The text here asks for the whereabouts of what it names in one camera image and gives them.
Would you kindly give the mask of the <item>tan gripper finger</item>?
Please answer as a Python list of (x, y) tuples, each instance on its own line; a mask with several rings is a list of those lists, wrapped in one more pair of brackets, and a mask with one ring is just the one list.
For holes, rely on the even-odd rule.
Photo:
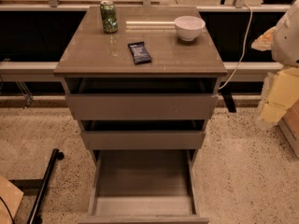
[(260, 35), (252, 42), (251, 47), (258, 51), (271, 50), (275, 31), (276, 27), (269, 28), (267, 31), (265, 31), (262, 35)]

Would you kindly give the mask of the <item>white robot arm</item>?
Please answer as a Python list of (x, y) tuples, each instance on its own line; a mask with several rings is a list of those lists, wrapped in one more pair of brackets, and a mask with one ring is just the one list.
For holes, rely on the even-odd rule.
[(280, 18), (277, 25), (268, 29), (251, 44), (259, 51), (270, 50), (272, 59), (282, 65), (299, 66), (299, 0)]

